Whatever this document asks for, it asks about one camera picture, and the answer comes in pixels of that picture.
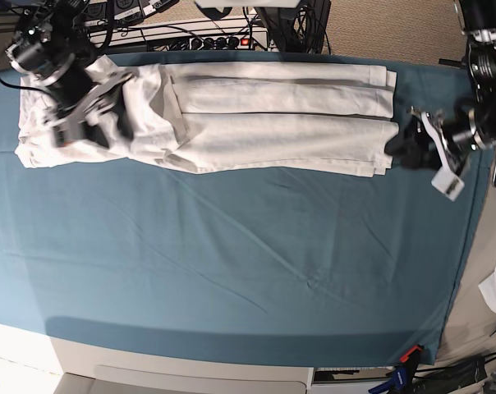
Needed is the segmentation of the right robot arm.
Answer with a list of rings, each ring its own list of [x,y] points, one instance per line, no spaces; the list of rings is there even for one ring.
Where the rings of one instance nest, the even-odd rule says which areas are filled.
[[[87,1],[42,1],[27,7],[4,51],[12,68],[34,77],[30,91],[51,98],[54,106],[44,122],[52,128],[59,148],[80,140],[109,148],[108,128],[101,119],[107,113],[124,140],[134,136],[123,94],[133,72],[114,71],[96,82],[86,71],[112,40],[115,3],[106,7],[106,36],[100,47],[90,42],[82,26],[88,5]]]

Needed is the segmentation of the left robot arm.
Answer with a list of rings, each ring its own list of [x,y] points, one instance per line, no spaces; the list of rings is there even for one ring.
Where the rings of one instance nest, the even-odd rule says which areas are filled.
[[[454,117],[416,108],[403,131],[384,152],[404,168],[435,172],[431,185],[454,201],[464,188],[469,156],[496,145],[496,1],[457,1],[466,52],[457,67],[466,70],[472,97],[458,98]]]

